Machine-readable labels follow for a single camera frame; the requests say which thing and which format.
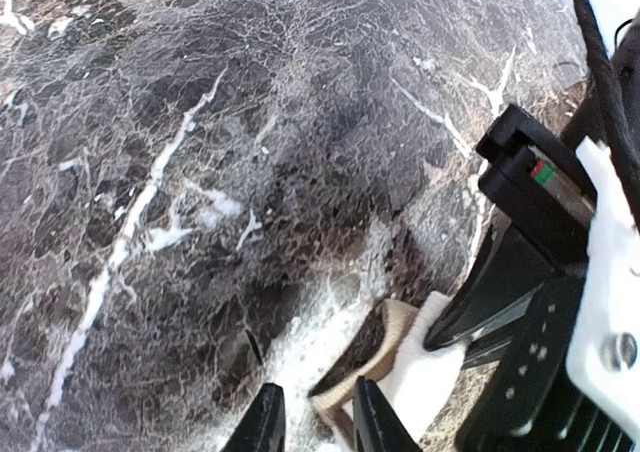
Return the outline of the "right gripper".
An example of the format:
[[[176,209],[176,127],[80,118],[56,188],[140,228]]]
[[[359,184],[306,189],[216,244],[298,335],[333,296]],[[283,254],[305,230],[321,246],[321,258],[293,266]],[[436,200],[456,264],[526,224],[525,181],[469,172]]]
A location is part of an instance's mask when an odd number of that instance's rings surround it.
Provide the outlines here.
[[[427,333],[435,351],[466,342],[461,369],[497,369],[456,434],[460,451],[596,451],[599,409],[569,380],[596,193],[573,151],[510,105],[476,148],[480,191],[504,215]]]

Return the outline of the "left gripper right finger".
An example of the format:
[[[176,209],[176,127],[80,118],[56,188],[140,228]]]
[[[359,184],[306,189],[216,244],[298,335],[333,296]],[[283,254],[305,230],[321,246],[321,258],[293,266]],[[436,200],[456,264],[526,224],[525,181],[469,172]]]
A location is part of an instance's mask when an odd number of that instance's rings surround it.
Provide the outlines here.
[[[353,397],[354,445],[358,452],[420,452],[377,383],[356,380]]]

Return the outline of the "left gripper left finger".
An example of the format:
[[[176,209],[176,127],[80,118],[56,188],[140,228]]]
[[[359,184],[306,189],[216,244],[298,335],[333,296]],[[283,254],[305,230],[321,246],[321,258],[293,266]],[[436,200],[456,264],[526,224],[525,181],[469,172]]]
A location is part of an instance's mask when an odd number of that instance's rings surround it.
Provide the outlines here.
[[[284,448],[284,392],[277,384],[265,383],[232,434],[232,450],[280,452]]]

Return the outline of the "cream brown sock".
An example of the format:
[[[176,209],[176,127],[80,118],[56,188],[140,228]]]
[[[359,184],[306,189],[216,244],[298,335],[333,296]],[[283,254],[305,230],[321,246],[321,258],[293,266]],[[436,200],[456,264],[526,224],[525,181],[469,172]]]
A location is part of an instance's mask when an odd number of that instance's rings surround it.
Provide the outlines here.
[[[383,301],[384,337],[379,349],[360,368],[311,404],[330,428],[335,442],[321,451],[354,451],[354,393],[360,376],[376,382],[401,424],[415,442],[447,403],[461,371],[468,344],[456,342],[428,352],[423,341],[450,303],[440,292],[429,294],[421,308],[399,300]]]

